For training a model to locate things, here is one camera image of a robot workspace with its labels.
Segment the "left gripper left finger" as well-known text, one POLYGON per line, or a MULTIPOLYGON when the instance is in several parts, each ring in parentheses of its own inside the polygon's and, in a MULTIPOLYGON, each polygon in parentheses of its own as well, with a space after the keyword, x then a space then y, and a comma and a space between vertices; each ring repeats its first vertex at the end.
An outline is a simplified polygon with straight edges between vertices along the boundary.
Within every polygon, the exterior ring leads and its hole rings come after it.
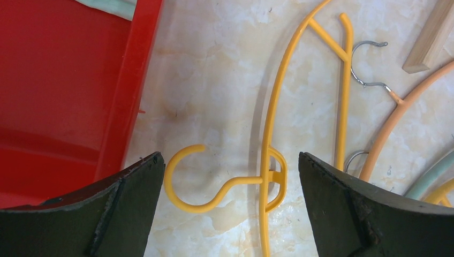
POLYGON ((37 206, 1 210, 1 256, 143 256, 164 178, 154 152, 37 206))

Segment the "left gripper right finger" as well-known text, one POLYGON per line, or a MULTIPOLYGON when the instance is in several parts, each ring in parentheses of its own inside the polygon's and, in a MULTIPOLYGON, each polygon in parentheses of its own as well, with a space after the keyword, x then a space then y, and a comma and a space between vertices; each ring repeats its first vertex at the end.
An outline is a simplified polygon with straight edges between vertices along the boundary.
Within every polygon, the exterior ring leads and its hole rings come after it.
POLYGON ((300 153, 319 256, 453 256, 453 209, 386 191, 300 153))

